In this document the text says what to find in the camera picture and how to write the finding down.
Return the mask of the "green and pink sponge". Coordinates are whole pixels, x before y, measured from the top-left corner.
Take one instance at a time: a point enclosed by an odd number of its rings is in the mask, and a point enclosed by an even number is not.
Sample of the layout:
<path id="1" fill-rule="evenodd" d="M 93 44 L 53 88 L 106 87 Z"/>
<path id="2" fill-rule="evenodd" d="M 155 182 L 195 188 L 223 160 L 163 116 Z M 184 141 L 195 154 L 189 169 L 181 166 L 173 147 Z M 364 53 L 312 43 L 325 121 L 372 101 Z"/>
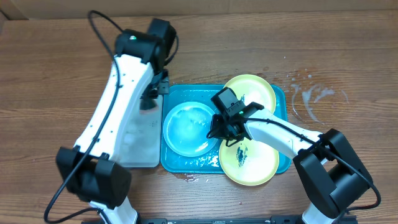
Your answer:
<path id="1" fill-rule="evenodd" d="M 140 99 L 139 112 L 140 114 L 149 114 L 159 109 L 155 99 L 143 98 Z"/>

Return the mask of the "yellow plate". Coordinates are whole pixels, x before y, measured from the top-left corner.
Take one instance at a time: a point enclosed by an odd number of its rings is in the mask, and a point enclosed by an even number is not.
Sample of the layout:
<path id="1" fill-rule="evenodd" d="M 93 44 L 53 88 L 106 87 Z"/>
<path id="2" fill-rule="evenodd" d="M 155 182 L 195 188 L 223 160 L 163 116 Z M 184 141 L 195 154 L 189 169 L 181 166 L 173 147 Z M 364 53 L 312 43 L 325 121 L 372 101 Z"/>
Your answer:
<path id="1" fill-rule="evenodd" d="M 223 172 L 235 183 L 245 186 L 266 183 L 279 166 L 279 153 L 275 149 L 248 139 L 230 147 L 222 141 L 218 158 Z"/>
<path id="2" fill-rule="evenodd" d="M 271 85 L 265 79 L 250 74 L 238 75 L 230 79 L 224 87 L 232 89 L 239 100 L 246 106 L 259 103 L 271 113 L 276 108 L 276 96 Z"/>

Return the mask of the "light blue plate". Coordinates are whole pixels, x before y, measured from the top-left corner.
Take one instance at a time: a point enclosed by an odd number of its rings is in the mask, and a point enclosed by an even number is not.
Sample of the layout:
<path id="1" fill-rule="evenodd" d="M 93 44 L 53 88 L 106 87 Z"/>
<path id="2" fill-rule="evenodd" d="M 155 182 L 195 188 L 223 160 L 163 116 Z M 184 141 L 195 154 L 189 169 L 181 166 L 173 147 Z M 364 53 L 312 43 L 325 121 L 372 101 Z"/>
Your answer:
<path id="1" fill-rule="evenodd" d="M 173 107 L 166 115 L 162 134 L 168 147 L 185 157 L 198 157 L 212 150 L 217 139 L 208 139 L 215 112 L 207 105 L 188 101 Z"/>

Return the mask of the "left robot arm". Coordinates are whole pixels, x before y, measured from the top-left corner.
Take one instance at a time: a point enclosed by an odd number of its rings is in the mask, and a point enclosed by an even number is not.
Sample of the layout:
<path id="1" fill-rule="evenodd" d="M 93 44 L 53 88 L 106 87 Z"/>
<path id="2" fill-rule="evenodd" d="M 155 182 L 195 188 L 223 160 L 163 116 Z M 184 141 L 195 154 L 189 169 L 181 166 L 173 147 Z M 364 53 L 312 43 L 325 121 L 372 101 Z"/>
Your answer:
<path id="1" fill-rule="evenodd" d="M 88 202 L 89 208 L 66 217 L 95 211 L 102 223 L 137 223 L 139 214 L 127 197 L 130 171 L 119 164 L 123 132 L 134 111 L 156 109 L 155 99 L 168 93 L 168 71 L 178 45 L 170 22 L 153 19 L 146 32 L 124 29 L 109 50 L 112 67 L 104 92 L 86 129 L 72 149 L 61 147 L 56 164 L 63 183 L 44 212 L 49 212 L 63 189 Z"/>

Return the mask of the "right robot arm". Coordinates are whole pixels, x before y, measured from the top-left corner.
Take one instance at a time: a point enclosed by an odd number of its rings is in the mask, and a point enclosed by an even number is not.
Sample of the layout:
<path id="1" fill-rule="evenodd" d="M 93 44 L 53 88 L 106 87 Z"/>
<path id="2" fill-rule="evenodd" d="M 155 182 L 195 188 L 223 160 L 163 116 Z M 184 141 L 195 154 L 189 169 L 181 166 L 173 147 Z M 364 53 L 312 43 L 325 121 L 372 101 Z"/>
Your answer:
<path id="1" fill-rule="evenodd" d="M 211 98 L 218 109 L 208 138 L 232 146 L 244 138 L 263 142 L 293 160 L 310 206 L 299 223 L 338 223 L 373 179 L 345 135 L 335 129 L 322 134 L 273 115 L 259 103 L 245 105 L 231 88 Z"/>

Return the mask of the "teal plastic tray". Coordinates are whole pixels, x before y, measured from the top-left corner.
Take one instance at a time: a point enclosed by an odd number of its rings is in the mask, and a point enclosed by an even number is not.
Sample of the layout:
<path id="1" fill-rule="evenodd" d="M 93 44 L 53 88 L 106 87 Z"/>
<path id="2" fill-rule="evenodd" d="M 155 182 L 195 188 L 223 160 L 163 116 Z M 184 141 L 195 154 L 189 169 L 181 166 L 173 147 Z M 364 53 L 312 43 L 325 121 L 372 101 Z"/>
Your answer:
<path id="1" fill-rule="evenodd" d="M 215 110 L 211 97 L 223 88 L 221 84 L 189 84 L 173 85 L 169 88 L 169 94 L 164 97 L 162 108 L 162 124 L 165 117 L 175 106 L 186 101 L 196 101 Z M 276 95 L 276 109 L 274 115 L 285 121 L 288 120 L 286 110 L 285 93 L 276 85 L 272 85 Z M 165 142 L 165 130 L 162 130 L 160 145 L 160 162 L 165 170 L 173 173 L 198 173 L 198 174 L 222 174 L 223 170 L 218 160 L 221 141 L 206 154 L 199 157 L 184 157 L 177 154 Z"/>

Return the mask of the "black soapy water tray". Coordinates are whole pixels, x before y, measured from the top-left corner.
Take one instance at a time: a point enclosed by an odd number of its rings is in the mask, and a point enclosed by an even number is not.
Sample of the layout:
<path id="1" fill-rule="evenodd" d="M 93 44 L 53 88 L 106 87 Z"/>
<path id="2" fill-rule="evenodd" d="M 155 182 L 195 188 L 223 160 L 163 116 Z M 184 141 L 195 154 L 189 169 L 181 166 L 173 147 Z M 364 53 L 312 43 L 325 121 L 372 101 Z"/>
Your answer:
<path id="1" fill-rule="evenodd" d="M 137 105 L 128 119 L 121 139 L 119 163 L 127 168 L 153 168 L 160 162 L 163 96 L 156 107 L 140 111 Z"/>

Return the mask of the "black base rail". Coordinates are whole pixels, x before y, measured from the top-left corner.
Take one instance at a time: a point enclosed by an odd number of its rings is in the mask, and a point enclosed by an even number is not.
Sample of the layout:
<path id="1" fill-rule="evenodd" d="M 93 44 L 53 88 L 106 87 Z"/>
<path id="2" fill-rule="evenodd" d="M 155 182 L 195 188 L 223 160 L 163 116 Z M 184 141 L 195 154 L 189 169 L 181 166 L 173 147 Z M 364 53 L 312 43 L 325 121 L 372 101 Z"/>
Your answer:
<path id="1" fill-rule="evenodd" d="M 299 224 L 299 215 L 276 215 L 270 218 L 214 218 L 167 220 L 166 218 L 139 218 L 142 224 Z"/>

